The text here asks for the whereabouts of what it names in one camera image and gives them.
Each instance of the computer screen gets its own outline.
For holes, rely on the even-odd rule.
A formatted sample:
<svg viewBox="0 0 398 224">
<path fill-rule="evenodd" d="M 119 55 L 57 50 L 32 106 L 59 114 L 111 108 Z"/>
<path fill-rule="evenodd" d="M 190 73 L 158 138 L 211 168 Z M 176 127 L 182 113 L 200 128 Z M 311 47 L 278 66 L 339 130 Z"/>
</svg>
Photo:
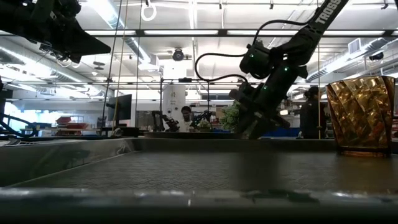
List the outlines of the computer screen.
<svg viewBox="0 0 398 224">
<path fill-rule="evenodd" d="M 118 99 L 118 107 L 117 110 L 119 112 L 117 118 L 114 113 L 116 109 L 116 99 Z M 118 96 L 117 98 L 110 98 L 109 103 L 106 104 L 108 107 L 108 121 L 113 121 L 113 118 L 115 117 L 115 120 L 126 120 L 126 119 L 131 119 L 131 101 L 132 101 L 132 96 L 131 94 L 129 95 L 124 95 L 124 96 Z"/>
</svg>

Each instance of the potted plant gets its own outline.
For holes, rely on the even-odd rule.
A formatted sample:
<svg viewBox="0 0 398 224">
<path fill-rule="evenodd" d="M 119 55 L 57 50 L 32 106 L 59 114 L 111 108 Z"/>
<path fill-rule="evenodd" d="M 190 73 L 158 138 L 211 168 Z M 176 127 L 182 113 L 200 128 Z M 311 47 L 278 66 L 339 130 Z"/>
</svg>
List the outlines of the potted plant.
<svg viewBox="0 0 398 224">
<path fill-rule="evenodd" d="M 211 132 L 211 124 L 207 120 L 200 121 L 197 128 L 201 133 Z"/>
<path fill-rule="evenodd" d="M 227 106 L 222 110 L 224 116 L 220 118 L 221 126 L 224 130 L 234 132 L 239 121 L 239 108 L 236 103 Z"/>
</svg>

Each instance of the man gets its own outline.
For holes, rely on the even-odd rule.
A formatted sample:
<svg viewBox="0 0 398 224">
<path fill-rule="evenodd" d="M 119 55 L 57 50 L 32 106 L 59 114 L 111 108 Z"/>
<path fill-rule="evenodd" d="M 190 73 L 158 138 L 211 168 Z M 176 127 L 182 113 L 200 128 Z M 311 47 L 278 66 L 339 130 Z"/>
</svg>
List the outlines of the man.
<svg viewBox="0 0 398 224">
<path fill-rule="evenodd" d="M 307 101 L 300 109 L 300 130 L 305 139 L 319 139 L 319 130 L 321 138 L 325 138 L 326 119 L 324 105 L 321 104 L 321 112 L 319 113 L 319 89 L 316 86 L 311 87 L 304 93 Z"/>
<path fill-rule="evenodd" d="M 180 132 L 190 132 L 191 125 L 191 108 L 189 106 L 184 106 L 181 109 L 183 120 L 179 122 Z"/>
</svg>

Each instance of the white pillar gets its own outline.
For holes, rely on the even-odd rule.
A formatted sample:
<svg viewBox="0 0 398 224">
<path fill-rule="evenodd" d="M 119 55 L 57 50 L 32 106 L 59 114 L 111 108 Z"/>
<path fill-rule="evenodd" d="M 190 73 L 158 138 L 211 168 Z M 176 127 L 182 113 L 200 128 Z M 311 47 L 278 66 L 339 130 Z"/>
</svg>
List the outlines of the white pillar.
<svg viewBox="0 0 398 224">
<path fill-rule="evenodd" d="M 185 85 L 169 85 L 163 91 L 162 111 L 174 120 L 182 120 L 181 108 L 185 106 Z"/>
<path fill-rule="evenodd" d="M 187 77 L 187 69 L 183 65 L 182 62 L 169 61 L 165 64 L 163 78 L 178 79 Z M 183 106 L 185 106 L 185 85 L 166 85 L 163 89 L 163 114 L 180 121 L 182 120 L 181 108 Z"/>
</svg>

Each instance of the robot arm in background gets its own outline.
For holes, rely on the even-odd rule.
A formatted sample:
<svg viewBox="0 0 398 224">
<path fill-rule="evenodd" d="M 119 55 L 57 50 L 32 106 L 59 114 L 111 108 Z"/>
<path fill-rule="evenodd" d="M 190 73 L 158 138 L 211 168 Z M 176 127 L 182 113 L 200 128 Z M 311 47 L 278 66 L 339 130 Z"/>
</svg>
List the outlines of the robot arm in background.
<svg viewBox="0 0 398 224">
<path fill-rule="evenodd" d="M 211 116 L 211 113 L 208 110 L 206 110 L 203 113 L 201 113 L 198 116 L 196 116 L 193 119 L 193 121 L 191 122 L 190 126 L 193 127 L 193 128 L 197 128 L 198 124 L 200 123 L 201 120 L 203 120 L 203 118 L 205 118 L 210 123 L 210 116 Z"/>
<path fill-rule="evenodd" d="M 308 75 L 306 63 L 311 59 L 322 35 L 335 20 L 349 0 L 325 0 L 308 24 L 301 28 L 287 43 L 267 49 L 261 42 L 248 45 L 240 68 L 258 79 L 267 78 L 256 88 L 243 83 L 229 96 L 239 105 L 237 133 L 257 139 L 276 126 L 290 127 L 279 116 L 277 107 L 297 77 Z"/>
<path fill-rule="evenodd" d="M 154 119 L 154 131 L 177 132 L 180 129 L 178 121 L 167 117 L 161 111 L 152 111 L 152 117 Z M 169 127 L 167 130 L 163 126 L 163 121 Z"/>
</svg>

